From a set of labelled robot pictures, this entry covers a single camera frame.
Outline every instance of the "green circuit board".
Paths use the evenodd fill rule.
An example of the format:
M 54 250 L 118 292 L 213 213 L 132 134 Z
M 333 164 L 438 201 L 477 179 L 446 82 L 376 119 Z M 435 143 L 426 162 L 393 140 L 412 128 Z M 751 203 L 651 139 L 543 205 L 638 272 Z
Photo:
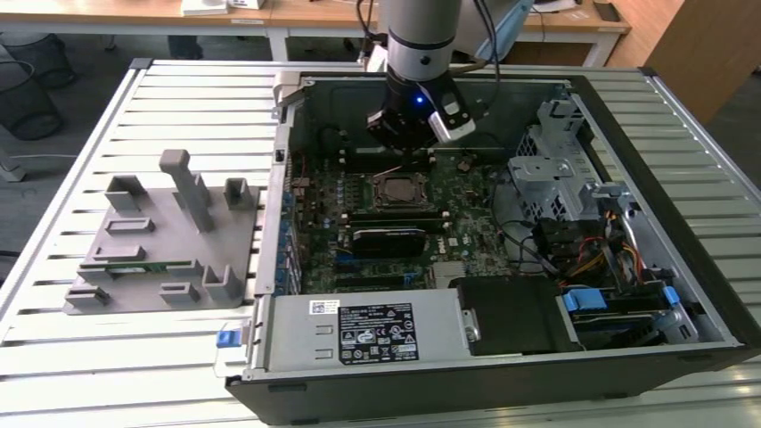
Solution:
M 306 181 L 298 178 L 297 195 L 298 238 L 301 243 L 301 293 L 381 291 L 366 285 L 360 290 L 341 287 L 340 280 L 368 277 L 404 276 L 404 289 L 435 288 L 430 267 L 439 261 L 461 261 L 467 276 L 509 275 L 507 253 L 490 220 L 489 196 L 497 170 L 502 165 L 473 164 L 467 171 L 457 168 L 462 162 L 458 152 L 435 154 L 435 166 L 420 173 L 425 181 L 425 199 L 433 210 L 446 210 L 449 224 L 445 232 L 427 235 L 420 257 L 408 259 L 352 260 L 346 229 L 340 225 L 345 211 L 377 212 L 372 174 L 342 172 L 337 161 L 308 159 L 313 165 L 304 169 Z M 393 179 L 393 172 L 384 175 Z

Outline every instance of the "mesh trash bin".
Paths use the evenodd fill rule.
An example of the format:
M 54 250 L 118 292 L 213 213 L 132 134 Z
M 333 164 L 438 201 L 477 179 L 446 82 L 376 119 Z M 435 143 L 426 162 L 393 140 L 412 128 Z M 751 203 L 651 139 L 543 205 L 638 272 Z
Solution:
M 76 80 L 64 43 L 54 34 L 2 33 L 0 45 L 16 61 L 34 67 L 34 78 L 49 89 L 64 87 Z
M 0 62 L 0 125 L 18 140 L 49 136 L 62 125 L 45 89 L 25 62 Z

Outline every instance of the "power supply label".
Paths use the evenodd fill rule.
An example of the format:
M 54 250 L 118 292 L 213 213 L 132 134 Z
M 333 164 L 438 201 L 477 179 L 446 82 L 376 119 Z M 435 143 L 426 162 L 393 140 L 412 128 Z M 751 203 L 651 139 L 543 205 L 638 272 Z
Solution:
M 342 306 L 337 322 L 338 359 L 345 366 L 418 359 L 412 303 Z

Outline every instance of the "barcode sticker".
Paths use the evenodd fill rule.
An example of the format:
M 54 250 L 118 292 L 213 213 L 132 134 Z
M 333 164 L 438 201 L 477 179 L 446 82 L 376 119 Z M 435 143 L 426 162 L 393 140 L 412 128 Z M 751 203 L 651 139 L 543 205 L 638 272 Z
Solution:
M 337 314 L 341 300 L 309 300 L 309 315 Z

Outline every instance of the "floor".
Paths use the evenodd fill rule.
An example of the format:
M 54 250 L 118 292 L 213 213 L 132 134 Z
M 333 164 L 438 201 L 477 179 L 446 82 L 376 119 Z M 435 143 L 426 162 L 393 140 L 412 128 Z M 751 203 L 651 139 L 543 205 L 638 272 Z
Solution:
M 105 105 L 132 58 L 169 58 L 165 37 L 120 36 L 117 49 L 104 50 L 105 41 L 98 36 L 61 36 L 66 55 L 80 75 L 66 88 L 52 91 L 50 97 L 65 119 L 65 128 L 54 136 L 36 142 L 18 142 L 0 128 L 0 147 L 10 155 L 70 154 L 82 148 Z M 270 60 L 266 39 L 249 37 L 200 37 L 206 60 Z M 340 39 L 294 38 L 289 42 L 289 55 L 294 61 L 354 61 L 357 55 L 348 52 Z M 5 58 L 0 48 L 0 61 Z M 747 176 L 761 185 L 761 77 L 750 77 L 723 106 L 707 126 L 709 131 L 733 156 Z M 48 207 L 65 177 L 73 159 L 25 158 L 28 179 L 22 183 L 0 181 L 0 250 L 21 251 L 38 219 Z M 6 276 L 13 260 L 0 257 L 0 278 Z

